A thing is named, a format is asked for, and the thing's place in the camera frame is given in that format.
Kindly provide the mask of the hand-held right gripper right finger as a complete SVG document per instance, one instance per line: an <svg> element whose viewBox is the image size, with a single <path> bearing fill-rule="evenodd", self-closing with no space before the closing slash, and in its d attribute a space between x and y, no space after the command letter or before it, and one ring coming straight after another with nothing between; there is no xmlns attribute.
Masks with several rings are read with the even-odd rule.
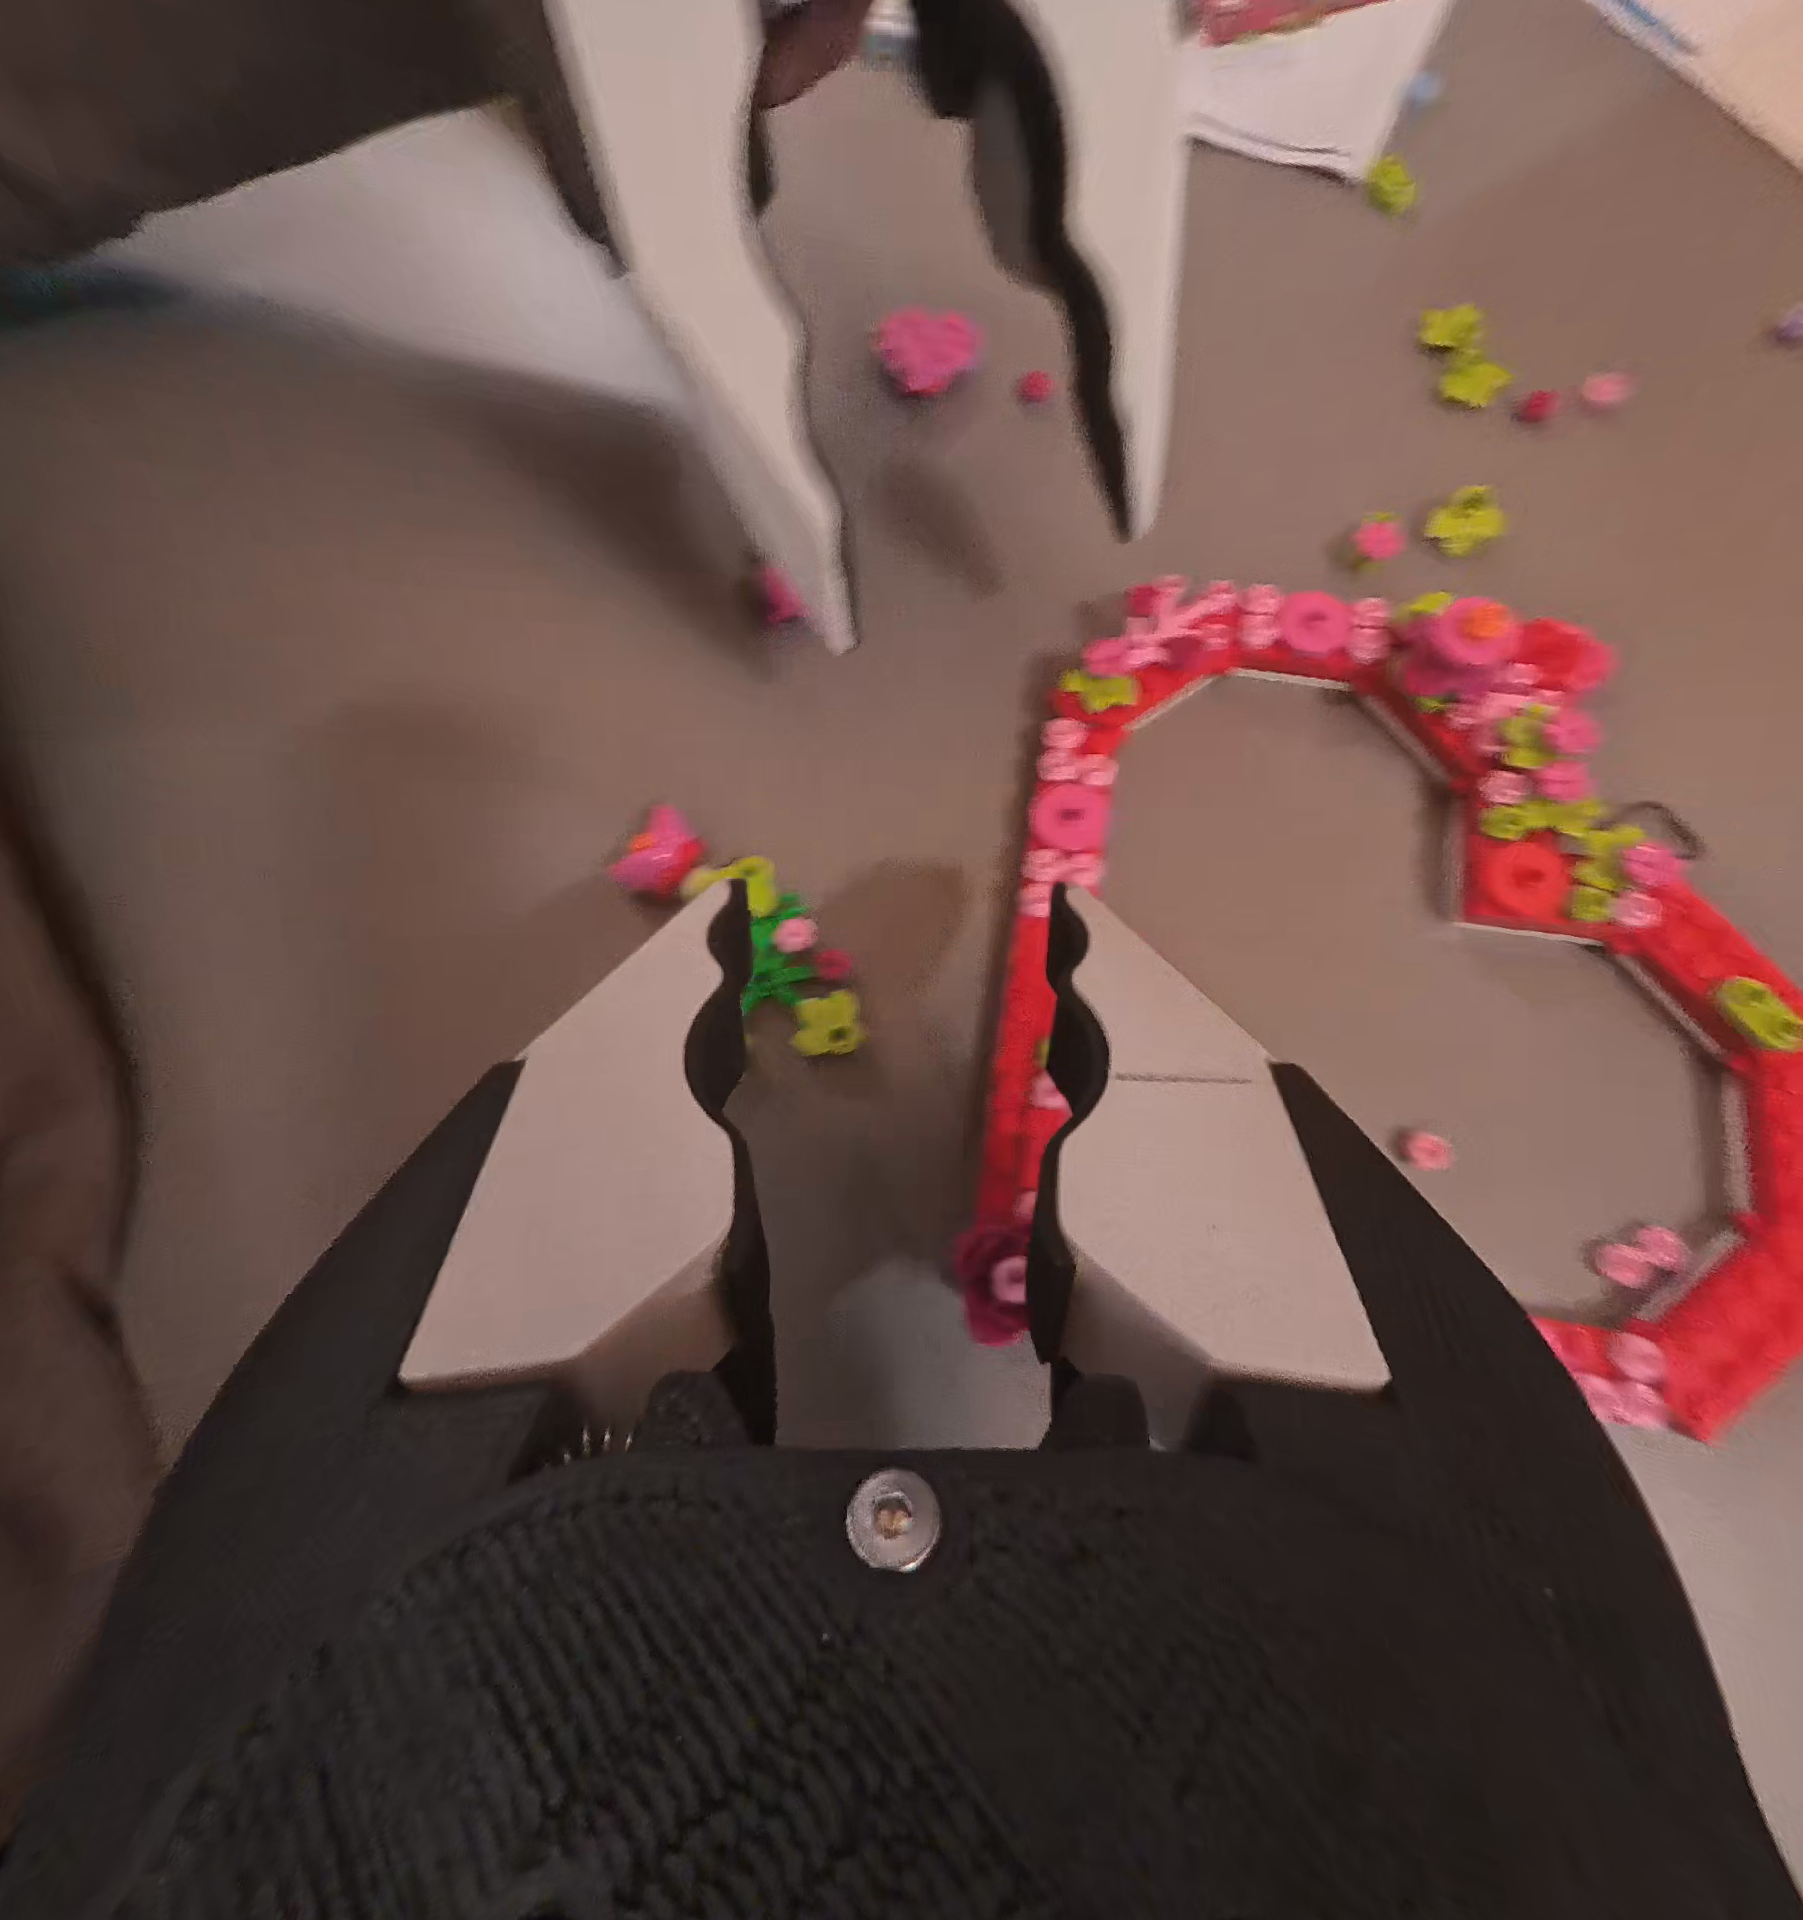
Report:
<svg viewBox="0 0 1803 1920"><path fill-rule="evenodd" d="M1037 1156L1037 1357L1142 1387L1384 1385L1263 1044L1079 888L1054 892L1041 983L1064 1113Z"/></svg>

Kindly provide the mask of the person's brown clothing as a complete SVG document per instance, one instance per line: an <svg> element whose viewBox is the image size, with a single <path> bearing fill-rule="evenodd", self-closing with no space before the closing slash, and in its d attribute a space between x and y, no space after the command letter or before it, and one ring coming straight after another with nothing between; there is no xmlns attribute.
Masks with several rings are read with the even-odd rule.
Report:
<svg viewBox="0 0 1803 1920"><path fill-rule="evenodd" d="M0 699L0 1850L160 1473L119 1271L134 1092Z"/></svg>

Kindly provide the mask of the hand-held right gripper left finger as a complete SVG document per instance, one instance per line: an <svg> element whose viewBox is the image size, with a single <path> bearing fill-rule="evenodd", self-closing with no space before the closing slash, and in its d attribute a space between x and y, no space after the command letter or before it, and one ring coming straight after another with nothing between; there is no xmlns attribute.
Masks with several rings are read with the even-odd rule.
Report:
<svg viewBox="0 0 1803 1920"><path fill-rule="evenodd" d="M545 1385L586 1437L629 1437L658 1380L734 1350L761 1250L727 1116L751 960L745 885L717 880L518 1056L408 1392Z"/></svg>

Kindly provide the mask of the lego instruction booklet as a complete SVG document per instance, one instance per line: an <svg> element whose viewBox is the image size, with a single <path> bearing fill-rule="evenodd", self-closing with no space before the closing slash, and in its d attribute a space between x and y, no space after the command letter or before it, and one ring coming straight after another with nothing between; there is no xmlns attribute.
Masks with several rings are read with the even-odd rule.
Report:
<svg viewBox="0 0 1803 1920"><path fill-rule="evenodd" d="M1356 183L1431 72L1449 1L1181 5L1181 134Z"/></svg>

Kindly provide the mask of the green lego stem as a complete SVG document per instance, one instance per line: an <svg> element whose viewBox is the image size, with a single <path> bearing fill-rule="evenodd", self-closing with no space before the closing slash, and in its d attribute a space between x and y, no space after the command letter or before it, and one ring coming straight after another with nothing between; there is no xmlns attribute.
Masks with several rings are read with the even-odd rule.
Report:
<svg viewBox="0 0 1803 1920"><path fill-rule="evenodd" d="M749 1018L765 1005L793 1008L803 998L831 996L855 979L852 956L832 945L802 896L780 893L749 921L751 970L741 994Z"/></svg>

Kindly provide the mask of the red lego rose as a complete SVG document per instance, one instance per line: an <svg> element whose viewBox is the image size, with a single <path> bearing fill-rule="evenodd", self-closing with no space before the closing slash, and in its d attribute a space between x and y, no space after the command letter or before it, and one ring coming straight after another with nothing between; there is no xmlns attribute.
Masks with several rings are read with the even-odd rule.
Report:
<svg viewBox="0 0 1803 1920"><path fill-rule="evenodd" d="M1614 653L1584 626L1558 618L1523 622L1513 661L1539 699L1572 702L1595 694L1614 676Z"/></svg>

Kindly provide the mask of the pink lego tulip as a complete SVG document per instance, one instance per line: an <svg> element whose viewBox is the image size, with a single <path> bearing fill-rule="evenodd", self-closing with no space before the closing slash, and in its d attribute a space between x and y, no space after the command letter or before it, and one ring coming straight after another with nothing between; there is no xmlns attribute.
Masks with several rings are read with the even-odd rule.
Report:
<svg viewBox="0 0 1803 1920"><path fill-rule="evenodd" d="M706 842L672 804L658 801L607 864L615 888L635 900L668 903L682 900L689 877L706 864Z"/></svg>

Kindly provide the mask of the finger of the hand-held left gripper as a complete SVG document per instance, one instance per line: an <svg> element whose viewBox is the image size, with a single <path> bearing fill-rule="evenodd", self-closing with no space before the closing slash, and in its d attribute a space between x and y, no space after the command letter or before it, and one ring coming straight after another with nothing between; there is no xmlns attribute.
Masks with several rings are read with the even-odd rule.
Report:
<svg viewBox="0 0 1803 1920"><path fill-rule="evenodd" d="M1184 263L1184 7L915 1L931 111L970 129L1004 270L1058 308L1079 437L1119 540L1156 517Z"/></svg>
<svg viewBox="0 0 1803 1920"><path fill-rule="evenodd" d="M807 335L754 206L754 1L543 12L607 238L689 404L727 505L822 646L858 645L844 512L807 414Z"/></svg>

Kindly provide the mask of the red lego heart frame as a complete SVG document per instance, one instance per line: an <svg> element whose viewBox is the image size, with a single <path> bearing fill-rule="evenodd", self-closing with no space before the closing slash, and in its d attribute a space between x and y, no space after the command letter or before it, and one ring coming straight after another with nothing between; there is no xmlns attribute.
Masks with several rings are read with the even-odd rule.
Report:
<svg viewBox="0 0 1803 1920"><path fill-rule="evenodd" d="M1513 656L1523 622L1487 597L1391 608L1328 591L1130 591L1123 627L1049 694L1020 839L1013 922L984 1092L976 1218L955 1242L970 1332L1028 1330L1037 1156L1061 1124L1041 983L1058 885L1096 893L1119 755L1148 720L1228 676L1353 695L1448 795L1465 926L1564 940L1614 960L1727 1070L1728 1144L1744 1203L1728 1247L1690 1264L1673 1231L1595 1255L1610 1284L1681 1279L1670 1307L1616 1330L1534 1326L1598 1419L1718 1440L1803 1357L1803 990L1700 893L1670 830L1610 811L1586 758L1593 694L1558 702Z"/></svg>

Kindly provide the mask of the white paper sheet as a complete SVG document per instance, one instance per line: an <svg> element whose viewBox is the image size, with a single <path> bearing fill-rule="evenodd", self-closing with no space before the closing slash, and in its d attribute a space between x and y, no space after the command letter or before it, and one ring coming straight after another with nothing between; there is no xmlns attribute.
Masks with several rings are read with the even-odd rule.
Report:
<svg viewBox="0 0 1803 1920"><path fill-rule="evenodd" d="M1721 105L1803 111L1803 1L1586 7Z"/></svg>

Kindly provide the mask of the person's left forearm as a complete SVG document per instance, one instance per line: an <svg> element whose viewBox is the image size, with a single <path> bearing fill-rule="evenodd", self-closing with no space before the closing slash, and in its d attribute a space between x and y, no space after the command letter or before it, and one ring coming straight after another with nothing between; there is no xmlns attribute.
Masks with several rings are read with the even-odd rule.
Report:
<svg viewBox="0 0 1803 1920"><path fill-rule="evenodd" d="M545 5L0 1L0 278L499 99L607 243Z"/></svg>

